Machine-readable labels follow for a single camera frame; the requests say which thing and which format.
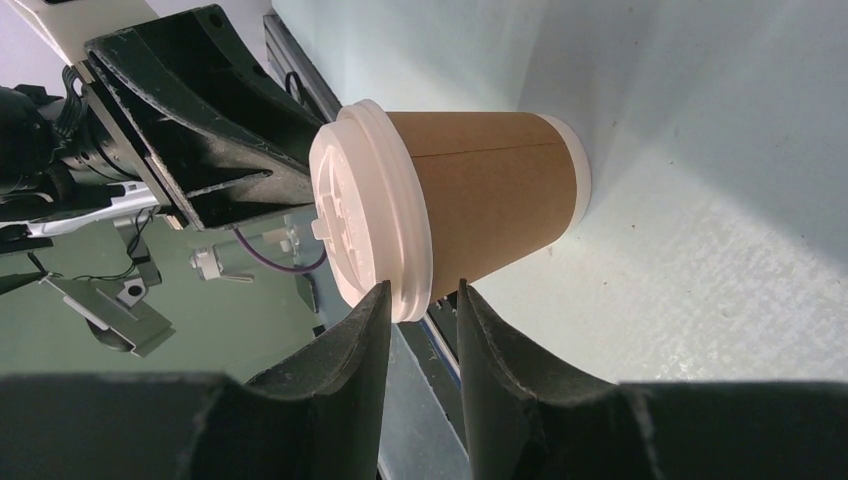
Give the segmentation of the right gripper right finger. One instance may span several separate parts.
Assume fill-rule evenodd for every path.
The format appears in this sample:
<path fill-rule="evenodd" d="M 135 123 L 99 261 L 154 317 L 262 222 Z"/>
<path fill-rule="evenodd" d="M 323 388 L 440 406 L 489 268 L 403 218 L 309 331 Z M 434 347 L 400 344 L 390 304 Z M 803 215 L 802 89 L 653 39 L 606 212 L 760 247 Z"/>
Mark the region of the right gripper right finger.
<path fill-rule="evenodd" d="M 458 297 L 467 452 L 476 479 L 843 479 L 839 382 L 611 383 Z"/>

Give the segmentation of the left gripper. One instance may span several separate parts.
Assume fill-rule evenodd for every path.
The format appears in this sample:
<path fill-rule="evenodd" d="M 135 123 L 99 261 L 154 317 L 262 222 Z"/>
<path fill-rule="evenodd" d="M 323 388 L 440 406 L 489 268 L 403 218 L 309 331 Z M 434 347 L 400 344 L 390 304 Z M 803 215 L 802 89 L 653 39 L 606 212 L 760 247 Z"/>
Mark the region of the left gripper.
<path fill-rule="evenodd" d="M 84 51 L 123 113 L 72 66 L 62 96 L 3 87 L 2 225 L 174 206 L 195 229 L 222 230 L 314 202 L 308 156 L 322 123 L 270 77 L 221 6 L 123 27 Z"/>

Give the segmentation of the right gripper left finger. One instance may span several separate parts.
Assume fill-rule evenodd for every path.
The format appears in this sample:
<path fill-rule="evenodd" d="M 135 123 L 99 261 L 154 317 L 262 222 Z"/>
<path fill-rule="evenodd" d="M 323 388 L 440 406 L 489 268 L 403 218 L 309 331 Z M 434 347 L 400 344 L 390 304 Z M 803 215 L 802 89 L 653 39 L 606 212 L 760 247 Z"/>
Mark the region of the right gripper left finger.
<path fill-rule="evenodd" d="M 5 479 L 373 479 L 391 285 L 239 383 L 223 374 L 77 373 L 1 380 Z"/>

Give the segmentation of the brown paper coffee cup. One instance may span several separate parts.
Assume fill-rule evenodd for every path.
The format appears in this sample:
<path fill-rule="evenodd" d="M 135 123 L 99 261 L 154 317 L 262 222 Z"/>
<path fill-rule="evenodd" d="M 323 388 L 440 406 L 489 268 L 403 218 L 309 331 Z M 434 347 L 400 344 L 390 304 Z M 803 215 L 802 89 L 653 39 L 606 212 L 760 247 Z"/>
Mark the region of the brown paper coffee cup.
<path fill-rule="evenodd" d="M 526 112 L 399 112 L 431 232 L 430 300 L 558 240 L 591 197 L 588 155 L 564 121 Z"/>

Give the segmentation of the white cup lid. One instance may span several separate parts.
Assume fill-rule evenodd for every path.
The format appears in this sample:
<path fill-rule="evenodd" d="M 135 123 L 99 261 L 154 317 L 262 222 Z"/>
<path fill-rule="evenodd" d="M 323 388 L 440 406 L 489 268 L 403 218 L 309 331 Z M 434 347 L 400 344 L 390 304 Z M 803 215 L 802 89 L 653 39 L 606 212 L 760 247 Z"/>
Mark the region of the white cup lid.
<path fill-rule="evenodd" d="M 365 99 L 322 126 L 309 152 L 317 217 L 336 286 L 351 306 L 377 284 L 391 320 L 420 320 L 433 293 L 431 228 L 411 156 L 386 111 Z"/>

